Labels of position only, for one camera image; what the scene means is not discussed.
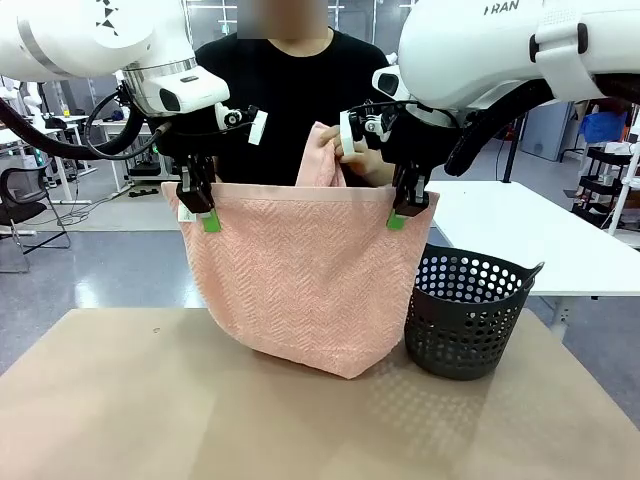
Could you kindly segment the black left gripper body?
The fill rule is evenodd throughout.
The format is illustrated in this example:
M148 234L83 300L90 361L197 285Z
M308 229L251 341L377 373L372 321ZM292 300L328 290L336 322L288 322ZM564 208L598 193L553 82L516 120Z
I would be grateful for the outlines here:
M221 136L213 106L187 114L156 117L155 127L170 123L170 128L156 140L159 152L178 158L189 154L219 156Z

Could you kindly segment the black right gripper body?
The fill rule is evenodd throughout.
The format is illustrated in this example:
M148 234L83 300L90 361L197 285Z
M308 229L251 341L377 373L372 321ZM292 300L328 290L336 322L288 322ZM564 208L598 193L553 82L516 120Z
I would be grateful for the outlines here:
M446 163L446 128L424 123L410 105L359 105L349 110L352 144L363 139L393 165L414 162L418 169Z

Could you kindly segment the person's left hand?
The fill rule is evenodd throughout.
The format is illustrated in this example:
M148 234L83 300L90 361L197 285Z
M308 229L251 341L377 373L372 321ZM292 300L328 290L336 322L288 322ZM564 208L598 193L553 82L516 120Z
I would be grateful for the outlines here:
M386 163L379 150L369 148L365 139L355 142L354 152L347 154L341 142L340 127L332 126L324 130L319 139L320 147L327 144L334 147L336 159L368 185L381 187L392 183L395 166Z

